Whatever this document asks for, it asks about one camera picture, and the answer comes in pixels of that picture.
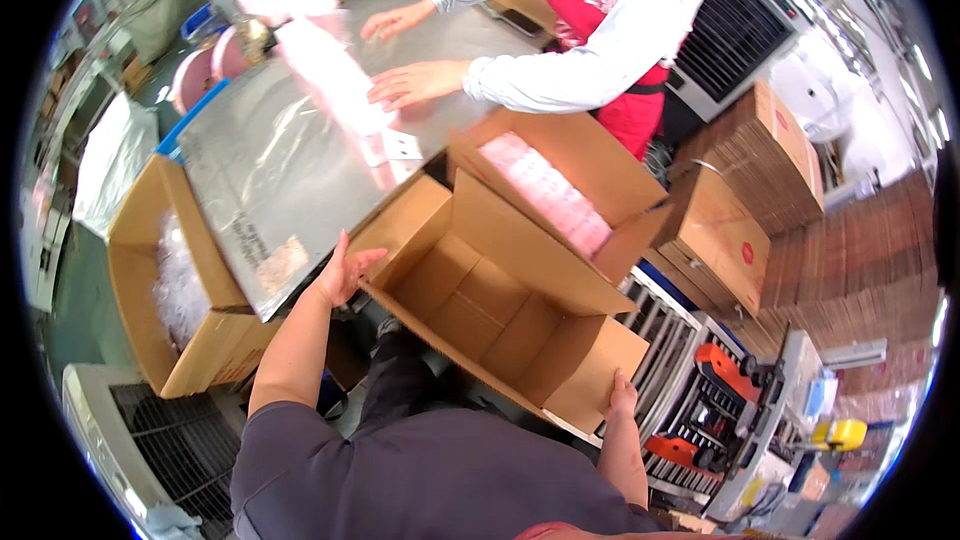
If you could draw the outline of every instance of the red apron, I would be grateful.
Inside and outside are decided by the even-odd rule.
[[[618,0],[546,0],[557,12],[555,35],[563,51],[587,43]],[[664,83],[670,73],[659,63],[644,73],[629,90],[596,113],[620,144],[642,160],[664,112]]]

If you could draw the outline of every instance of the open cardboard box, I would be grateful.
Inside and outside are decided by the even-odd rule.
[[[160,277],[161,218],[171,209],[210,300],[209,312],[179,357],[157,316],[153,293]],[[253,314],[217,251],[184,169],[161,155],[150,157],[117,211],[107,234],[106,260],[133,354],[160,398],[243,380],[281,325],[260,323]]]
[[[386,247],[362,282],[374,300],[478,380],[532,414],[591,435],[618,367],[647,342],[612,314],[634,304],[469,174],[453,193],[420,176],[354,235]]]
[[[539,151],[586,197],[612,229],[589,259],[480,153],[479,148],[512,131]],[[618,286],[653,242],[670,208],[654,209],[666,190],[643,163],[587,113],[530,114],[496,109],[464,132],[454,131],[447,149],[456,167],[467,170],[536,223],[567,250]]]

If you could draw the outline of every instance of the dark pants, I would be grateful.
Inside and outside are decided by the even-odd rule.
[[[358,433],[428,411],[479,409],[467,399],[466,386],[457,378],[455,367],[442,378],[433,375],[421,358],[424,345],[410,330],[389,331],[377,343],[379,349],[366,375]]]

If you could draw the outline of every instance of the dark gray t-shirt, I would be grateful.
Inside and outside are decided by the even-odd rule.
[[[569,446],[478,411],[429,411],[349,441],[312,408],[246,423],[230,485],[242,538],[513,540],[545,522],[665,528]]]

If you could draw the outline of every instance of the empty cardboard box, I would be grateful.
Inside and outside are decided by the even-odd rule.
[[[453,193],[421,176],[354,234],[386,247],[364,290],[417,336],[532,414],[590,435],[614,373],[647,342],[609,315],[634,305],[465,172]]]
[[[756,316],[770,253],[761,226],[707,167],[678,179],[670,202],[674,208],[654,242],[659,255],[708,299],[711,305],[698,304],[702,309],[732,312],[741,305]]]
[[[173,210],[193,256],[210,310],[182,354],[157,315],[157,242],[161,218]],[[193,197],[184,169],[153,155],[110,226],[110,282],[143,376],[160,398],[203,392],[246,378],[260,363],[280,321],[260,323],[224,264]]]
[[[723,174],[768,236],[824,216],[817,153],[786,104],[763,80],[678,150],[670,181],[699,167],[694,160]]]
[[[586,197],[612,229],[593,259],[577,248],[487,160],[479,148],[512,131],[539,151]],[[453,163],[550,234],[570,252],[618,286],[653,242],[670,211],[654,209],[666,190],[643,163],[587,113],[530,114],[500,108],[464,132],[454,132],[447,149]]]

